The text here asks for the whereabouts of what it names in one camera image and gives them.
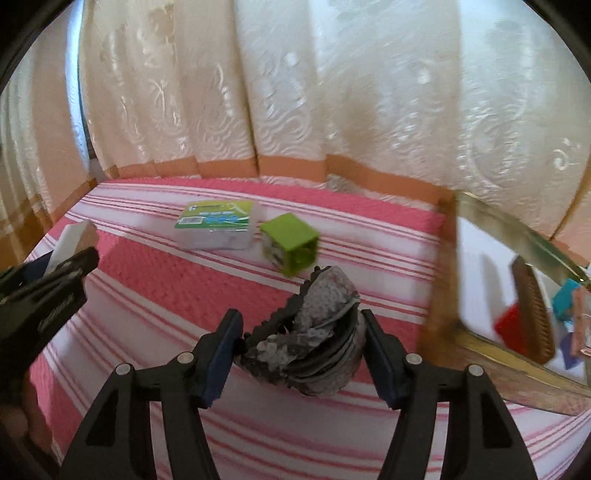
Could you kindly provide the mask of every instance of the pink textured cloth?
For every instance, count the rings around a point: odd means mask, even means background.
[[[45,236],[31,258],[53,249],[63,228],[83,219],[99,228],[99,268],[88,276],[88,302],[31,369],[40,406],[61,457],[114,367],[168,362],[190,350],[234,307],[253,326],[297,291],[264,259],[247,251],[183,251],[173,226],[183,206],[212,198],[252,199],[263,220],[293,212],[320,231],[320,265],[338,265],[355,283],[362,307],[412,351],[427,304],[441,218],[359,196],[240,181],[133,179],[95,188]],[[591,413],[566,417],[509,404],[538,476],[558,478],[591,430]],[[437,410],[428,479],[443,460],[448,407]],[[245,479],[373,480],[398,413],[376,395],[365,364],[329,398],[258,383],[233,367],[222,398],[202,411],[220,476]],[[170,479],[162,411],[152,405],[158,475]]]

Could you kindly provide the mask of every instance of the dark tool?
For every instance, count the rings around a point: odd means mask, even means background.
[[[90,247],[43,277],[51,252],[0,275],[0,402],[19,404],[37,355],[86,302],[82,280],[99,263]]]
[[[162,403],[175,480],[219,480],[198,408],[220,397],[242,342],[242,315],[228,310],[217,330],[161,367],[120,364],[78,428],[60,480],[155,480],[150,401]]]
[[[365,359],[379,397],[400,409],[379,480],[425,477],[438,402],[449,402],[441,480],[535,480],[534,465],[501,396],[479,365],[464,371],[435,367],[406,353],[371,310]]]

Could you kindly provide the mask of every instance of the green cube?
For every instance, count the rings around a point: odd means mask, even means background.
[[[316,263],[320,234],[293,213],[261,224],[265,256],[286,277]]]

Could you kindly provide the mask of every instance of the white curtain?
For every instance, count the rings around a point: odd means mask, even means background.
[[[93,184],[66,86],[73,10],[41,33],[0,96],[0,270],[23,261]]]
[[[111,176],[256,176],[230,0],[88,0],[83,103]]]
[[[395,175],[384,193],[397,176],[468,189],[554,233],[589,155],[591,86],[526,4],[279,4],[236,0],[262,174],[328,159],[340,187],[384,187],[370,169]]]
[[[591,85],[522,0],[87,0],[80,55],[112,176],[463,188],[551,236],[589,156]]]

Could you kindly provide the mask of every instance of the pink striped blanket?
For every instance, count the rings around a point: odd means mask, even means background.
[[[264,219],[293,212],[321,232],[320,265],[338,265],[357,286],[363,307],[412,351],[427,313],[440,218],[360,196],[241,181],[134,179],[99,185],[39,243],[51,250],[62,229],[83,219],[99,228],[99,268],[88,276],[88,302],[31,369],[60,458],[113,368],[168,362],[239,309],[245,329],[298,289],[266,261],[258,240],[247,251],[183,251],[174,220],[192,200],[253,199]],[[509,404],[538,476],[558,478],[591,430],[579,417]],[[162,411],[151,406],[158,475],[170,479]],[[437,410],[428,479],[443,460],[448,406]],[[398,413],[377,396],[365,364],[330,398],[258,383],[233,367],[222,398],[202,411],[223,479],[377,478]]]

